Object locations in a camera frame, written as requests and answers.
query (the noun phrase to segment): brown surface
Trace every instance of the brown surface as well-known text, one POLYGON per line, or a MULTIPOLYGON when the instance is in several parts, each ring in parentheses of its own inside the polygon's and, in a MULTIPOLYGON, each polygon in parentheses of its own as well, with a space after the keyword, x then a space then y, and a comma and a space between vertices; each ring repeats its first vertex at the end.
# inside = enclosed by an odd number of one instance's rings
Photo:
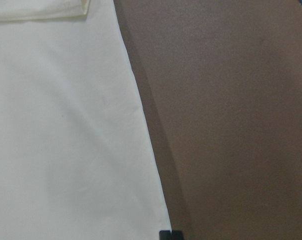
POLYGON ((119 0, 172 226, 302 240, 302 7, 119 0))

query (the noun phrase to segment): white towel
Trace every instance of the white towel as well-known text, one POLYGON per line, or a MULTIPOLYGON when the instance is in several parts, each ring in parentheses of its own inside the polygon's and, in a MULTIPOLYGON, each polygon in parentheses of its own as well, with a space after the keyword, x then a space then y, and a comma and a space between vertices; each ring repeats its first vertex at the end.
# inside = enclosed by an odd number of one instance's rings
MULTIPOLYGON (((37 12, 67 2, 13 1, 48 3, 37 12)), ((162 229, 169 217, 113 1, 92 0, 87 18, 1 22, 0 240, 156 240, 162 229)))
POLYGON ((0 22, 86 15, 90 0, 0 0, 0 22))

